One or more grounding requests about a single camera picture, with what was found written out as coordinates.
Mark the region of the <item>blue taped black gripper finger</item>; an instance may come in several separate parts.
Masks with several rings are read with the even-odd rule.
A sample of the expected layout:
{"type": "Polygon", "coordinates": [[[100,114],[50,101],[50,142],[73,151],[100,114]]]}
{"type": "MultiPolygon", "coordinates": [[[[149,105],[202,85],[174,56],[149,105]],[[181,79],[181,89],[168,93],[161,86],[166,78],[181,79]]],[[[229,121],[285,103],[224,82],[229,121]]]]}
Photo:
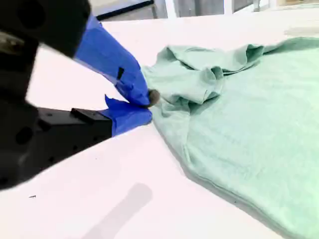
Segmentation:
{"type": "Polygon", "coordinates": [[[107,108],[99,111],[38,108],[36,163],[54,165],[152,120],[152,103],[144,106],[109,97],[105,103],[107,108]]]}
{"type": "Polygon", "coordinates": [[[149,108],[160,93],[140,65],[91,13],[86,0],[3,0],[0,3],[0,87],[24,98],[40,44],[104,76],[131,104],[149,108]]]}

